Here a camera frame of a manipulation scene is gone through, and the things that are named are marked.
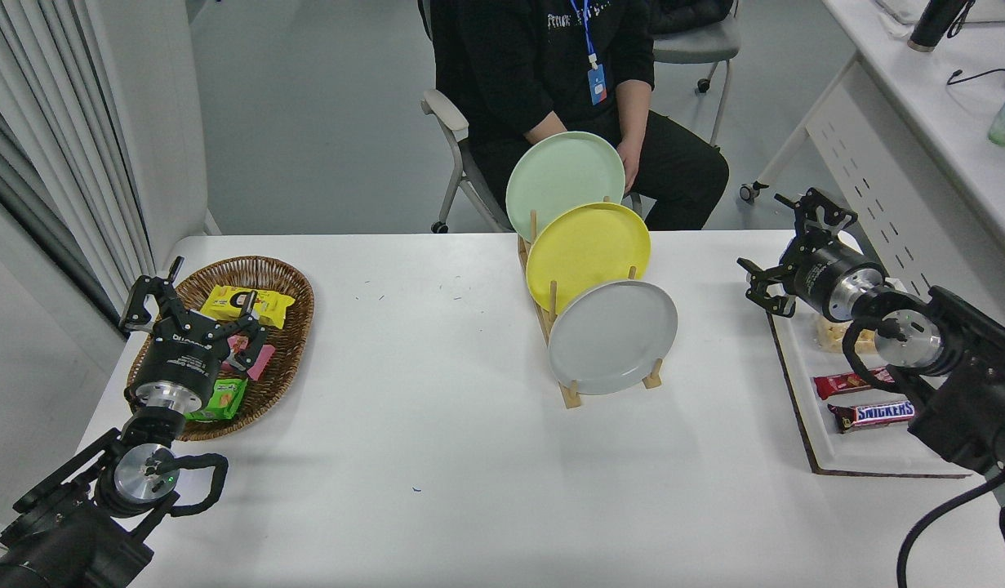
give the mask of blue lanyard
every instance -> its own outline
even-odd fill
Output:
[[[578,14],[578,6],[574,3],[574,0],[570,0],[571,8],[574,10],[574,14]],[[585,48],[589,49],[589,64],[596,69],[596,48],[593,47],[593,40],[589,36],[589,0],[583,0],[581,3],[583,11],[581,11],[581,26],[585,29]]]

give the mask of chair wheel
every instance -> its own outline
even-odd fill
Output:
[[[760,195],[760,190],[749,184],[742,184],[741,189],[738,189],[738,197],[742,200],[752,204],[756,197]]]

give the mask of chair armrest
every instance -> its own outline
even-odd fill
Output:
[[[438,89],[426,89],[423,92],[423,112],[426,115],[433,113],[452,133],[464,131],[469,126],[458,108]]]

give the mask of office chair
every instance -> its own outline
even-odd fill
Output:
[[[419,0],[419,12],[423,18],[423,27],[426,34],[433,40],[433,27],[430,15],[430,0]],[[440,126],[447,146],[450,148],[450,155],[454,161],[454,167],[450,172],[450,179],[447,181],[447,189],[443,193],[443,204],[440,205],[440,215],[435,223],[431,224],[430,230],[435,233],[447,232],[447,215],[450,213],[450,205],[454,203],[454,194],[458,189],[469,198],[469,203],[480,213],[488,226],[494,232],[512,232],[513,224],[510,223],[510,216],[494,200],[491,190],[487,187],[480,174],[476,163],[472,161],[472,154],[469,152],[468,137],[465,137],[469,123],[465,116],[458,111],[458,108],[439,89],[426,89],[423,92],[423,100],[420,101],[424,115],[432,115]],[[640,202],[640,194],[629,194],[629,208],[632,208],[637,215],[643,216]]]
[[[731,88],[731,59],[738,55],[742,48],[742,36],[738,34],[738,0],[734,9],[721,22],[691,30],[670,34],[655,34],[655,63],[712,63],[708,77],[697,80],[697,95],[706,93],[711,85],[716,68],[724,62],[727,66],[724,75],[724,89],[720,93],[720,108],[716,111],[716,120],[712,124],[712,135],[709,145],[716,145],[716,135],[720,133],[720,122],[727,106],[727,93]]]

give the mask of hand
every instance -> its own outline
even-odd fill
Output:
[[[633,142],[621,142],[615,148],[618,156],[622,159],[622,168],[625,170],[625,192],[622,194],[628,194],[633,189],[633,182],[636,181],[636,175],[640,172],[640,149],[641,145],[633,144]]]

